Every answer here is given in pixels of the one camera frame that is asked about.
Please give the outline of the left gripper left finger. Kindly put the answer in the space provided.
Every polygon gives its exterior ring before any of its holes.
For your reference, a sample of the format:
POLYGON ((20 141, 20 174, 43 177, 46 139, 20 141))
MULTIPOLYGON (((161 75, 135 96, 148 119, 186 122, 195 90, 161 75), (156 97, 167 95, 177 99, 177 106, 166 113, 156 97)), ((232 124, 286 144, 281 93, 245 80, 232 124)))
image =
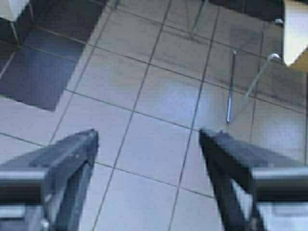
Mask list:
POLYGON ((1 230, 76 231, 98 148, 88 129, 2 163, 1 230))

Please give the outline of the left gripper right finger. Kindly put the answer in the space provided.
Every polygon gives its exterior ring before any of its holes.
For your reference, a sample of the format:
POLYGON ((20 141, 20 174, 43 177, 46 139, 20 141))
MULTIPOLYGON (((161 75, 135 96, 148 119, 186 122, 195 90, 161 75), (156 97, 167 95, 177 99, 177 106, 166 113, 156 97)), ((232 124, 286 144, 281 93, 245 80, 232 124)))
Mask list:
POLYGON ((307 165, 224 131, 200 129, 199 144, 224 230, 307 230, 307 165))

